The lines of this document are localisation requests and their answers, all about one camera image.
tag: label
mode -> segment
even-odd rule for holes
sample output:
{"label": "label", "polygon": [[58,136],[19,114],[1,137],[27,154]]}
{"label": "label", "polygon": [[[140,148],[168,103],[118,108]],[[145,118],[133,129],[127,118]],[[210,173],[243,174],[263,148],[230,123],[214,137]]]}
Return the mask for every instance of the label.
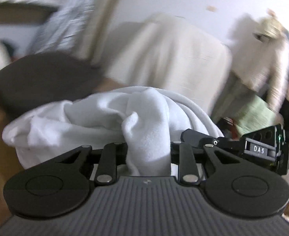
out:
{"label": "label", "polygon": [[257,154],[263,154],[263,155],[267,155],[267,151],[268,151],[267,148],[262,147],[260,145],[255,145],[253,143],[250,144],[249,150],[251,152],[254,152],[254,153],[257,153]]}

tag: metal pin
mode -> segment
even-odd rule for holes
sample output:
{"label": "metal pin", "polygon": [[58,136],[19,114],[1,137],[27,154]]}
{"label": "metal pin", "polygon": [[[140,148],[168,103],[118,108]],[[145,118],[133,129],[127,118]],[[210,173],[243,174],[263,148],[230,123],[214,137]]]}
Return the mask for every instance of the metal pin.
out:
{"label": "metal pin", "polygon": [[96,180],[99,181],[100,183],[109,183],[110,181],[112,181],[112,177],[110,175],[99,175]]}
{"label": "metal pin", "polygon": [[188,174],[183,176],[183,180],[188,183],[196,183],[198,181],[198,177],[196,175]]}

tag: circular pad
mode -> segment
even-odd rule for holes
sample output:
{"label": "circular pad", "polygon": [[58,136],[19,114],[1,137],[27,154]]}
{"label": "circular pad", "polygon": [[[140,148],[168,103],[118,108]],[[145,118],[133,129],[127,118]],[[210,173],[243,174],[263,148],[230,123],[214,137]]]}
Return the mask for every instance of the circular pad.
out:
{"label": "circular pad", "polygon": [[217,167],[205,181],[205,193],[223,212],[244,218],[277,214],[289,201],[284,179],[246,161]]}
{"label": "circular pad", "polygon": [[232,188],[240,195],[258,197],[268,191],[268,184],[258,177],[242,176],[232,182]]}
{"label": "circular pad", "polygon": [[68,213],[83,203],[89,193],[89,180],[72,165],[63,163],[20,172],[3,190],[9,209],[28,218],[52,218]]}

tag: light green cloth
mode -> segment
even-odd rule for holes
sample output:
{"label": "light green cloth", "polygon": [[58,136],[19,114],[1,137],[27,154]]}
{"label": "light green cloth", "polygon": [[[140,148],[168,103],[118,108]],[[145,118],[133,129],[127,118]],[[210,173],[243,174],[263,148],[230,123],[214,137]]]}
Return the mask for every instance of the light green cloth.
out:
{"label": "light green cloth", "polygon": [[255,96],[253,101],[238,112],[235,121],[241,135],[272,126],[276,118],[275,112],[270,110],[267,103]]}

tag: beige fabric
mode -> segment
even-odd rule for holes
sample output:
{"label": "beige fabric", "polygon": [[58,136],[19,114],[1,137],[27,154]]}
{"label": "beige fabric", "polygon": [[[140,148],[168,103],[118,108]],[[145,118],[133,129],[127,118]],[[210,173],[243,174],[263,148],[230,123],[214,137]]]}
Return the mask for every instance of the beige fabric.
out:
{"label": "beige fabric", "polygon": [[180,93],[210,114],[227,79],[229,49],[182,18],[148,19],[111,63],[106,76],[125,85]]}
{"label": "beige fabric", "polygon": [[267,103],[279,112],[288,87],[289,40],[281,34],[278,39],[265,38],[255,44],[233,62],[232,71],[253,91],[259,91],[270,77]]}
{"label": "beige fabric", "polygon": [[278,39],[281,35],[282,28],[281,23],[276,19],[276,17],[267,17],[261,20],[256,34]]}

